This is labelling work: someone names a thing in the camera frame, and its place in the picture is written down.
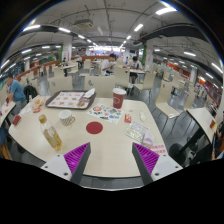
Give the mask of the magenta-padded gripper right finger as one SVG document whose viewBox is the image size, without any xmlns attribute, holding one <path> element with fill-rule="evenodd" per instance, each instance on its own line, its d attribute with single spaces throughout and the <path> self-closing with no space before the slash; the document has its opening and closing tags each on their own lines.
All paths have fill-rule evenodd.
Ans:
<svg viewBox="0 0 224 224">
<path fill-rule="evenodd" d="M 159 155 L 137 143 L 132 144 L 132 154 L 144 185 L 164 178 L 182 169 L 167 153 Z"/>
</svg>

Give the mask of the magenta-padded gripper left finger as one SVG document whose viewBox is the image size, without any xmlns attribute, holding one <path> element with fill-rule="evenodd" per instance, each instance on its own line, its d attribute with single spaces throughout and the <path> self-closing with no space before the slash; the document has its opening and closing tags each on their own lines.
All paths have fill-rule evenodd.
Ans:
<svg viewBox="0 0 224 224">
<path fill-rule="evenodd" d="M 85 143 L 65 155 L 56 154 L 42 169 L 79 185 L 90 153 L 91 145 Z"/>
</svg>

